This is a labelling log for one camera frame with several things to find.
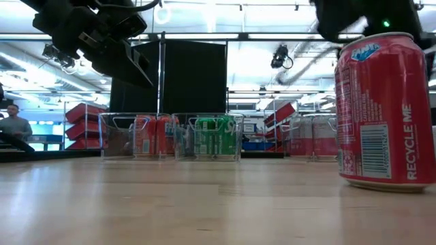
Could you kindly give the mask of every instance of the person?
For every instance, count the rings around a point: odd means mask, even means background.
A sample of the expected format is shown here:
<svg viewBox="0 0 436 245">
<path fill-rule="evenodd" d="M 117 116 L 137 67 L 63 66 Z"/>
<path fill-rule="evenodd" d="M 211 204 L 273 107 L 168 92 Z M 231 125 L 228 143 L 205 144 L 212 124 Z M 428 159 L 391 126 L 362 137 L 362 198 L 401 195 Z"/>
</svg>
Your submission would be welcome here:
<svg viewBox="0 0 436 245">
<path fill-rule="evenodd" d="M 33 132 L 29 121 L 18 116 L 19 109 L 17 105 L 7 107 L 9 117 L 0 120 L 0 131 L 13 135 L 19 140 L 26 140 Z"/>
</svg>

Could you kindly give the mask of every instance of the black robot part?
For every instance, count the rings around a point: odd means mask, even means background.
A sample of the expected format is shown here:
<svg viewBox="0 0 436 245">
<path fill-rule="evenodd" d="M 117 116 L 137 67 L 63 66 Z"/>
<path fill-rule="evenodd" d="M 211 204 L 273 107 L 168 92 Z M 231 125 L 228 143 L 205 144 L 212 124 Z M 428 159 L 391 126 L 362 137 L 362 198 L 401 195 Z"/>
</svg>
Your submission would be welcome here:
<svg viewBox="0 0 436 245">
<path fill-rule="evenodd" d="M 124 82 L 152 87 L 144 70 L 146 57 L 133 50 L 127 38 L 141 34 L 145 21 L 130 0 L 22 0 L 38 12 L 33 26 L 52 37 L 59 52 L 79 59 L 77 50 L 93 69 Z M 154 0 L 143 8 L 159 3 Z M 96 14 L 91 9 L 98 8 Z"/>
<path fill-rule="evenodd" d="M 368 26 L 363 35 L 400 31 L 410 33 L 421 49 L 436 44 L 435 35 L 424 33 L 417 10 L 422 5 L 412 0 L 310 0 L 316 6 L 319 20 L 318 32 L 323 38 L 334 43 L 349 43 L 356 39 L 339 40 L 339 33 L 365 17 Z"/>
</svg>

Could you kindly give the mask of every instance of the wooden table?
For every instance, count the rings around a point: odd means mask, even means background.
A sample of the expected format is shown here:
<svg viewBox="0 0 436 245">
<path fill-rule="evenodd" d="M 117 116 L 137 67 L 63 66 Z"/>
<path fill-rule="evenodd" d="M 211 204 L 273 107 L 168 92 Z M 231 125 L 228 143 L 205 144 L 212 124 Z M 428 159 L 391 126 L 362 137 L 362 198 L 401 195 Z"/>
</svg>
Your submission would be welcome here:
<svg viewBox="0 0 436 245">
<path fill-rule="evenodd" d="M 436 244 L 436 189 L 355 189 L 335 163 L 98 158 L 0 165 L 0 244 Z"/>
</svg>

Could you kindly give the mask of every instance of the red can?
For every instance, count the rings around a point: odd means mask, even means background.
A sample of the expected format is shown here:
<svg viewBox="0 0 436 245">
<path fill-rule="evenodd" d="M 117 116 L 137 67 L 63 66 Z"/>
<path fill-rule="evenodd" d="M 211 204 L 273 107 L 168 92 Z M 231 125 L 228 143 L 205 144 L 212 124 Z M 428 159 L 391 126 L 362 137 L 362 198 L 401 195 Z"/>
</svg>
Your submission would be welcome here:
<svg viewBox="0 0 436 245">
<path fill-rule="evenodd" d="M 174 155 L 174 129 L 170 115 L 157 119 L 157 154 Z"/>
<path fill-rule="evenodd" d="M 154 155 L 156 153 L 156 118 L 138 115 L 135 118 L 134 154 Z"/>
<path fill-rule="evenodd" d="M 424 54 L 407 33 L 360 39 L 336 72 L 340 175 L 385 191 L 421 191 L 435 182 Z"/>
</svg>

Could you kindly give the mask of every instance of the fluorescent light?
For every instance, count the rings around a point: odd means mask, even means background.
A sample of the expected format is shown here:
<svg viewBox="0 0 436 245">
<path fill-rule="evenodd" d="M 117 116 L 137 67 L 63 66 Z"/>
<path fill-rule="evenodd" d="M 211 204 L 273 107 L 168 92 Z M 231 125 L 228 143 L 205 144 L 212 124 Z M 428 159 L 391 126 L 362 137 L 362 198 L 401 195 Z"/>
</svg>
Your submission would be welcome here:
<svg viewBox="0 0 436 245">
<path fill-rule="evenodd" d="M 295 34 L 249 34 L 249 39 L 316 39 L 322 40 L 324 39 L 320 34 L 310 34 L 310 33 L 295 33 Z M 339 34 L 339 39 L 347 39 L 347 38 L 357 38 L 362 37 L 362 34 Z"/>
<path fill-rule="evenodd" d="M 39 40 L 39 41 L 51 41 L 51 36 L 42 33 L 36 34 L 0 34 L 0 40 Z"/>
<path fill-rule="evenodd" d="M 33 101 L 33 102 L 40 102 L 40 99 L 38 99 L 37 97 L 35 97 L 33 95 L 26 95 L 26 94 L 17 95 L 14 93 L 6 93 L 6 95 L 10 95 L 10 96 L 21 98 L 21 99 L 27 99 L 27 100 Z"/>
<path fill-rule="evenodd" d="M 47 76 L 51 76 L 53 80 L 57 79 L 56 76 L 53 75 L 52 73 L 50 73 L 49 71 L 40 70 L 38 67 L 36 67 L 36 66 L 34 66 L 34 65 L 32 65 L 32 64 L 30 64 L 28 62 L 21 61 L 20 59 L 16 59 L 16 58 L 14 58 L 14 57 L 12 57 L 10 55 L 7 55 L 5 53 L 0 53 L 0 56 L 2 56 L 3 58 L 5 58 L 5 59 L 7 59 L 7 60 L 17 64 L 17 65 L 20 65 L 20 66 L 24 67 L 27 70 L 27 73 L 35 72 L 35 71 L 40 71 L 40 73 L 37 73 L 34 76 L 41 76 L 42 74 L 45 74 Z M 75 86 L 76 88 L 79 88 L 80 90 L 83 90 L 83 91 L 88 91 L 89 90 L 89 89 L 87 89 L 87 88 L 85 88 L 85 87 L 83 87 L 83 86 L 81 86 L 81 85 L 79 85 L 79 84 L 77 84 L 75 82 L 72 82 L 70 80 L 62 79 L 62 81 L 66 82 L 68 84 L 71 84 L 72 86 Z"/>
<path fill-rule="evenodd" d="M 249 34 L 249 39 L 323 39 L 320 34 Z"/>
<path fill-rule="evenodd" d="M 436 85 L 436 79 L 430 80 L 429 86 L 435 86 Z"/>
<path fill-rule="evenodd" d="M 135 37 L 134 39 L 137 39 L 139 41 L 139 39 L 141 39 L 141 40 L 148 40 L 150 38 L 149 38 L 148 34 L 141 34 L 141 35 L 138 35 L 137 37 Z"/>
<path fill-rule="evenodd" d="M 205 34 L 165 34 L 166 39 L 237 39 L 237 33 L 205 33 Z"/>
<path fill-rule="evenodd" d="M 296 90 L 296 91 L 229 91 L 232 94 L 304 94 L 304 93 L 320 93 L 323 95 L 334 95 L 333 91 L 305 91 L 305 90 Z"/>
<path fill-rule="evenodd" d="M 257 103 L 259 99 L 229 98 L 229 103 Z"/>
<path fill-rule="evenodd" d="M 339 34 L 339 39 L 359 38 L 359 37 L 362 37 L 362 34 Z"/>
</svg>

